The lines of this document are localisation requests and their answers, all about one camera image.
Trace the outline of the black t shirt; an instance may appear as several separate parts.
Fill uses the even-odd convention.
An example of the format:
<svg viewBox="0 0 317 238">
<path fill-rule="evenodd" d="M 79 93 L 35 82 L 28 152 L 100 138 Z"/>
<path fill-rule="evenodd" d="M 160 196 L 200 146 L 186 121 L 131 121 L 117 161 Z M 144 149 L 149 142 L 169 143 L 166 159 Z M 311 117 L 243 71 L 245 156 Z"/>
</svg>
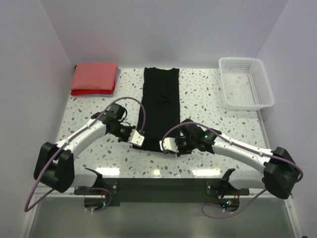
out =
<svg viewBox="0 0 317 238">
<path fill-rule="evenodd" d="M 145 140 L 134 149 L 160 152 L 160 141 L 172 127 L 180 124 L 178 68 L 144 69 L 142 105 L 146 111 Z"/>
</svg>

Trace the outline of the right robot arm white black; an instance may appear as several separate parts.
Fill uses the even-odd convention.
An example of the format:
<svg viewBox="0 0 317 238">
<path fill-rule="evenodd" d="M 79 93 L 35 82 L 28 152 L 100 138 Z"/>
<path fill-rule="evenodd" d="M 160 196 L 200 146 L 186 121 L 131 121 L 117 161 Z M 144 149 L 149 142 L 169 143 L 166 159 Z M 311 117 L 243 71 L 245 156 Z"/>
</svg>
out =
<svg viewBox="0 0 317 238">
<path fill-rule="evenodd" d="M 287 199 L 304 173 L 296 165 L 288 151 L 282 147 L 265 149 L 252 146 L 190 119 L 176 126 L 183 134 L 177 142 L 178 150 L 198 149 L 234 159 L 250 170 L 231 169 L 223 176 L 225 184 L 236 190 L 263 189 L 271 195 Z"/>
</svg>

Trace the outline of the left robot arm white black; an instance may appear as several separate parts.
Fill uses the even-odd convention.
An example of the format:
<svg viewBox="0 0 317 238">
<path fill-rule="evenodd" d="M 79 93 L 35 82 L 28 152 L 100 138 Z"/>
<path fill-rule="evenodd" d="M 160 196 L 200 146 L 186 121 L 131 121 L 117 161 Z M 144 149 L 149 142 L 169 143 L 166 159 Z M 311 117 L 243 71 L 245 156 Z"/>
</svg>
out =
<svg viewBox="0 0 317 238">
<path fill-rule="evenodd" d="M 143 135 L 135 126 L 123 124 L 126 109 L 113 104 L 104 113 L 96 113 L 79 130 L 66 139 L 43 144 L 34 170 L 34 179 L 58 191 L 65 192 L 70 187 L 103 186 L 102 175 L 93 169 L 75 169 L 75 159 L 93 142 L 112 134 L 119 142 L 142 146 Z"/>
</svg>

